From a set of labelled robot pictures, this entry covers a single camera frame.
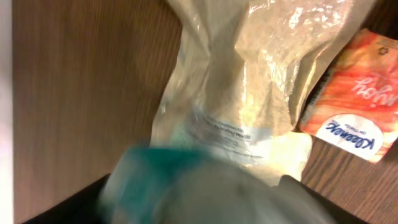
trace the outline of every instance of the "tissue packet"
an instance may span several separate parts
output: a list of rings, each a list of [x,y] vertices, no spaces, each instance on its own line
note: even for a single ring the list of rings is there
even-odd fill
[[[301,130],[378,162],[398,137],[398,41],[358,32],[315,94]]]

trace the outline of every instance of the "wooden desk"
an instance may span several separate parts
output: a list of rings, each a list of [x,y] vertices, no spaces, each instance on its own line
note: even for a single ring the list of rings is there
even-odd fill
[[[148,142],[181,25],[161,0],[15,0],[12,13],[20,223]],[[394,151],[372,165],[315,141],[303,182],[365,220],[398,223]]]

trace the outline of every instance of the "wooden surface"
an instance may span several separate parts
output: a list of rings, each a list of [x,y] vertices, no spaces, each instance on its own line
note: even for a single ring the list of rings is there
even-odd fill
[[[15,0],[12,13],[20,223],[148,142],[181,25],[161,0]],[[360,218],[398,223],[397,151],[372,165],[317,140],[303,182]]]

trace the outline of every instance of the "clear plastic bag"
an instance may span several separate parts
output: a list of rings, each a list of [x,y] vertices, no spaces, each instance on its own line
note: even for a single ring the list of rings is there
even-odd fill
[[[254,167],[280,150],[266,142],[285,136],[284,153],[300,164],[289,169],[301,173],[311,139],[289,131],[373,2],[169,0],[183,31],[151,144],[198,146]]]

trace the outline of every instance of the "teal object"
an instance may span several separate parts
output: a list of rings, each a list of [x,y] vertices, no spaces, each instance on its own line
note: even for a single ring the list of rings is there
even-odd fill
[[[299,195],[276,192],[205,150],[136,147],[109,177],[99,211],[106,223],[333,223]]]
[[[137,147],[127,150],[111,174],[101,196],[101,209],[120,213],[132,223],[153,223],[152,213],[169,187],[189,169],[210,159],[200,151]]]

